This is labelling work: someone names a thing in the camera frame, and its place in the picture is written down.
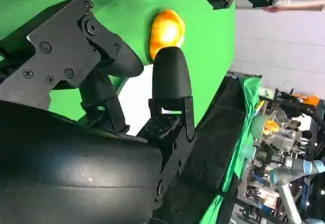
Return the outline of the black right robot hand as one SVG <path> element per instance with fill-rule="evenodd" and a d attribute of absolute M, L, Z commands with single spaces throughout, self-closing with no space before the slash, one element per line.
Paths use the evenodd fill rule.
<path fill-rule="evenodd" d="M 92 7 L 57 3 L 1 40 L 1 223 L 147 223 L 192 151 L 182 50 L 158 52 L 151 116 L 130 136 L 110 76 L 144 67 Z"/>

